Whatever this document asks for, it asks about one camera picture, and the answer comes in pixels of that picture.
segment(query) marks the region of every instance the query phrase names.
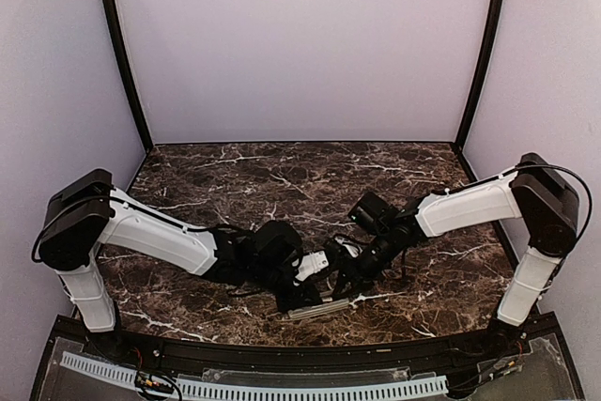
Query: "small object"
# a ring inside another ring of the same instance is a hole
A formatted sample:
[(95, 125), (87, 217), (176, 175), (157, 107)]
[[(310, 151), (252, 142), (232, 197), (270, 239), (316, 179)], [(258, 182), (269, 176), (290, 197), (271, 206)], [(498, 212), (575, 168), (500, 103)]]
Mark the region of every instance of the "small object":
[(312, 305), (309, 307), (302, 307), (300, 309), (291, 310), (288, 312), (288, 318), (292, 320), (311, 318), (313, 316), (320, 316), (337, 312), (348, 308), (350, 301), (348, 299), (338, 300), (329, 302), (327, 304)]

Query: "wire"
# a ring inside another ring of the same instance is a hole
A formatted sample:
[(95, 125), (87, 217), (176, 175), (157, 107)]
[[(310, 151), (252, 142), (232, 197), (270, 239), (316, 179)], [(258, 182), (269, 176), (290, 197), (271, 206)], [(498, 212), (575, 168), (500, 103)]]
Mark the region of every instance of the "wire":
[(573, 178), (575, 178), (578, 181), (578, 183), (582, 186), (584, 191), (586, 192), (586, 195), (588, 198), (588, 203), (589, 203), (589, 210), (587, 212), (586, 219), (584, 220), (584, 224), (582, 225), (582, 227), (580, 228), (580, 232), (576, 236), (576, 241), (574, 242), (574, 245), (576, 246), (576, 244), (580, 241), (580, 239), (584, 235), (584, 231), (589, 226), (589, 223), (591, 222), (591, 217), (593, 216), (593, 194), (591, 193), (591, 189), (589, 188), (587, 183), (584, 181), (584, 179), (582, 177), (580, 177), (578, 174), (576, 174), (574, 171), (564, 168), (562, 166), (558, 166), (556, 164), (546, 164), (546, 163), (525, 164), (524, 166), (513, 167), (510, 170), (502, 173), (502, 175), (505, 177), (505, 176), (509, 176), (510, 174), (516, 173), (518, 171), (523, 171), (525, 169), (537, 169), (537, 168), (553, 169), (555, 171), (560, 171), (562, 173), (568, 174), (568, 175), (572, 176)]
[(58, 220), (60, 220), (67, 213), (69, 213), (70, 211), (72, 211), (74, 208), (81, 206), (82, 204), (88, 203), (90, 201), (96, 201), (96, 200), (104, 201), (104, 200), (107, 200), (107, 199), (108, 199), (108, 196), (105, 196), (105, 195), (95, 195), (95, 196), (83, 197), (83, 198), (78, 199), (77, 201), (69, 204), (68, 206), (66, 206), (65, 208), (63, 208), (62, 210), (60, 210), (58, 213), (56, 213), (56, 215), (48, 223), (46, 223), (42, 227), (41, 231), (39, 232), (38, 236), (36, 237), (36, 241), (34, 241), (34, 245), (33, 245), (32, 249), (31, 249), (31, 260), (34, 263), (40, 263), (41, 262), (41, 258), (36, 258), (36, 253), (38, 252), (39, 243), (41, 242), (41, 239), (44, 238), (44, 235), (46, 235), (46, 232), (48, 232), (48, 230)]
[[(140, 391), (136, 390), (135, 392), (138, 394), (138, 396), (140, 396), (141, 398), (145, 399), (145, 400), (152, 400), (152, 401), (160, 401), (163, 399), (167, 399), (171, 396), (170, 393), (167, 396), (157, 396), (155, 394), (152, 393), (148, 393), (146, 387), (144, 387), (144, 385), (141, 385), (140, 387), (138, 387), (135, 384), (135, 381), (138, 380), (138, 378), (143, 378), (141, 373), (142, 373), (142, 365), (144, 364), (144, 360), (142, 358), (142, 353), (140, 352), (140, 349), (137, 347), (133, 347), (131, 349), (131, 351), (135, 352), (136, 356), (138, 357), (138, 364), (137, 365), (131, 365), (129, 363), (125, 363), (125, 362), (118, 362), (115, 359), (112, 359), (110, 357), (108, 357), (106, 354), (104, 354), (102, 351), (100, 351), (100, 349), (98, 348), (98, 346), (96, 345), (96, 343), (94, 343), (92, 340), (90, 340), (89, 338), (87, 339), (87, 343), (89, 343), (95, 350), (96, 352), (98, 352), (98, 354), (106, 361), (112, 363), (113, 365), (117, 365), (117, 366), (123, 366), (126, 368), (131, 368), (133, 367), (133, 369), (135, 369), (135, 378), (134, 378), (134, 387), (136, 389), (140, 389)], [(167, 385), (169, 385), (173, 391), (175, 393), (177, 393), (178, 396), (178, 401), (183, 401), (183, 393), (181, 392), (181, 389), (179, 389), (179, 387), (177, 386), (177, 383), (167, 374), (165, 374), (163, 371), (144, 371), (144, 373), (148, 374), (148, 377), (150, 379), (152, 379), (152, 377), (155, 378), (160, 378), (163, 379), (164, 381), (167, 382)]]

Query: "black metal pole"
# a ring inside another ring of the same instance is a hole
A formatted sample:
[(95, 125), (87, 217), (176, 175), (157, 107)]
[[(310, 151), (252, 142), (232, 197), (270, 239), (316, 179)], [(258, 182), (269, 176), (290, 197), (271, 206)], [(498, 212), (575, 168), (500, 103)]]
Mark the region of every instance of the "black metal pole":
[(116, 2), (115, 0), (102, 0), (102, 3), (104, 4), (106, 23), (109, 27), (116, 63), (119, 67), (121, 81), (125, 88), (125, 94), (128, 98), (131, 114), (133, 115), (133, 120), (138, 130), (138, 134), (140, 135), (140, 139), (142, 140), (144, 149), (148, 152), (154, 145), (152, 144), (150, 130), (148, 129), (146, 119), (144, 118), (142, 104), (140, 103), (140, 98), (138, 97), (138, 92), (135, 89), (135, 83), (133, 82), (130, 60), (128, 59), (128, 54), (125, 50), (125, 41), (123, 40), (123, 33), (121, 32), (121, 25), (119, 24), (119, 17), (116, 10)]
[(478, 55), (478, 62), (476, 63), (476, 71), (473, 74), (470, 94), (468, 95), (466, 108), (463, 112), (459, 131), (455, 138), (455, 145), (459, 151), (463, 150), (463, 147), (468, 140), (471, 123), (476, 114), (478, 100), (480, 100), (482, 88), (485, 84), (486, 71), (488, 70), (488, 63), (490, 62), (493, 44), (495, 43), (495, 36), (497, 34), (497, 26), (499, 25), (502, 1), (503, 0), (490, 0), (490, 4), (488, 5), (485, 33), (482, 37), (482, 46), (480, 47), (480, 54)]

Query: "black cable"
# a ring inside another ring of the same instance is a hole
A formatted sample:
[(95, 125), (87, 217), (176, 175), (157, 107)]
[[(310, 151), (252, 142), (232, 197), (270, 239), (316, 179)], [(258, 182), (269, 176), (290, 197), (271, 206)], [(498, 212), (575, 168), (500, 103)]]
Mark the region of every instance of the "black cable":
[(505, 176), (509, 176), (510, 174), (516, 173), (518, 171), (523, 171), (525, 169), (537, 169), (537, 168), (553, 169), (555, 171), (560, 171), (562, 173), (568, 174), (568, 175), (572, 176), (573, 178), (575, 178), (578, 181), (578, 183), (582, 186), (584, 191), (586, 192), (588, 202), (589, 202), (589, 211), (586, 215), (586, 219), (584, 220), (584, 224), (582, 225), (580, 232), (576, 236), (576, 241), (574, 242), (574, 245), (576, 246), (576, 244), (580, 241), (580, 239), (584, 235), (584, 231), (589, 226), (589, 223), (591, 222), (591, 217), (593, 216), (593, 194), (591, 193), (591, 189), (589, 188), (587, 183), (584, 181), (584, 179), (582, 177), (580, 177), (578, 174), (576, 174), (574, 171), (564, 168), (562, 166), (558, 166), (556, 164), (546, 164), (546, 163), (525, 164), (523, 166), (516, 166), (514, 168), (511, 168), (510, 170), (502, 173), (502, 175), (505, 177)]
[(490, 365), (488, 365), (485, 369), (479, 371), (478, 374), (476, 374), (475, 376), (472, 376), (469, 379), (464, 380), (460, 384), (456, 384), (456, 385), (454, 385), (452, 387), (449, 387), (449, 390), (455, 390), (455, 391), (459, 390), (461, 392), (469, 390), (469, 389), (461, 389), (460, 387), (463, 387), (464, 385), (469, 384), (473, 380), (481, 377), (487, 371), (492, 370), (495, 367), (495, 365), (497, 365), (500, 361), (502, 361), (503, 359), (505, 359), (505, 354), (506, 354), (506, 352), (503, 352), (503, 355), (501, 357), (499, 357), (496, 361), (494, 361), (493, 363), (491, 363)]
[(40, 263), (41, 262), (41, 258), (36, 258), (36, 253), (38, 252), (39, 243), (41, 242), (41, 239), (44, 238), (44, 235), (46, 235), (46, 232), (48, 232), (48, 230), (58, 220), (60, 220), (67, 213), (69, 213), (70, 211), (72, 211), (74, 208), (81, 206), (82, 204), (85, 204), (85, 203), (90, 202), (90, 201), (95, 201), (95, 200), (103, 201), (103, 200), (107, 200), (107, 199), (108, 199), (108, 196), (103, 196), (103, 195), (95, 195), (95, 196), (83, 197), (83, 198), (78, 199), (77, 201), (69, 204), (68, 206), (66, 206), (65, 208), (63, 208), (62, 210), (60, 210), (58, 213), (56, 213), (56, 215), (48, 223), (46, 223), (42, 227), (41, 231), (39, 232), (38, 236), (36, 237), (36, 241), (34, 241), (34, 246), (31, 249), (31, 260), (34, 263)]

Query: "black mount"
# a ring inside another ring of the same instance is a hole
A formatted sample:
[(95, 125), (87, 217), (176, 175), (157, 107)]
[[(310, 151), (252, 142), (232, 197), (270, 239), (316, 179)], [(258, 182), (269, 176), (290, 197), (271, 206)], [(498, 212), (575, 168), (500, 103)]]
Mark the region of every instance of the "black mount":
[(61, 271), (89, 264), (90, 251), (114, 214), (112, 188), (111, 173), (96, 169), (50, 198), (39, 243), (42, 262)]

